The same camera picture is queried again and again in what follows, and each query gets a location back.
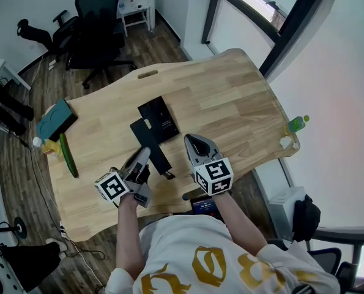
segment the window frame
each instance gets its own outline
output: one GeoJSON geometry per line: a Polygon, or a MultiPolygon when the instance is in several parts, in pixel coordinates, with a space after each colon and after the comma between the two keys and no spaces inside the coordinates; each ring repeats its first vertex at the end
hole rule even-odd
{"type": "MultiPolygon", "coordinates": [[[[278,31],[258,11],[243,0],[227,1],[257,25],[275,44],[259,68],[259,71],[265,78],[269,77],[280,61],[286,56],[286,53],[299,38],[322,2],[322,0],[296,0],[284,24],[278,31]]],[[[201,40],[206,45],[210,44],[208,38],[215,19],[217,4],[218,0],[210,0],[201,40]]]]}

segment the green bottle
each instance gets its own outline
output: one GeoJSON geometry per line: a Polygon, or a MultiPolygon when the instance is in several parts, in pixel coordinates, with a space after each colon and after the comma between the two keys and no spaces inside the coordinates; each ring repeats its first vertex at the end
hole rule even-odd
{"type": "Polygon", "coordinates": [[[301,116],[298,116],[294,118],[292,121],[289,121],[286,125],[283,126],[283,131],[285,136],[288,136],[292,133],[296,133],[299,130],[303,129],[305,127],[305,123],[310,120],[310,117],[308,115],[304,116],[302,118],[301,116]]]}

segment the fiducial marker cube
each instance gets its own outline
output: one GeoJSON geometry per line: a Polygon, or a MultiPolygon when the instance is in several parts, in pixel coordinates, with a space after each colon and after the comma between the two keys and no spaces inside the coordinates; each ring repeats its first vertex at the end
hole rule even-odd
{"type": "Polygon", "coordinates": [[[121,197],[130,192],[117,172],[108,172],[95,181],[95,187],[107,201],[119,206],[121,197]]]}
{"type": "Polygon", "coordinates": [[[222,193],[232,188],[233,171],[228,158],[199,165],[194,170],[195,182],[209,196],[222,193]]]}

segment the bottle cap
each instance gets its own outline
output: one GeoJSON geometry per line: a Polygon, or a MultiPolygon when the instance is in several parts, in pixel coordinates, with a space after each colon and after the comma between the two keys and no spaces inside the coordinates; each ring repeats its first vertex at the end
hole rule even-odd
{"type": "Polygon", "coordinates": [[[34,137],[33,141],[32,141],[32,144],[35,146],[35,147],[42,147],[42,144],[43,144],[43,141],[39,138],[39,137],[34,137]]]}

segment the table handle slot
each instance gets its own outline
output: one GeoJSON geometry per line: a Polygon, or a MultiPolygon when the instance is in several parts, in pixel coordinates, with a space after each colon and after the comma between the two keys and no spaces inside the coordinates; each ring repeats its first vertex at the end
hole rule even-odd
{"type": "Polygon", "coordinates": [[[149,72],[145,72],[145,73],[139,74],[138,75],[138,79],[146,78],[146,77],[149,77],[149,76],[152,76],[152,75],[156,75],[156,74],[158,74],[158,70],[151,70],[149,72]]]}

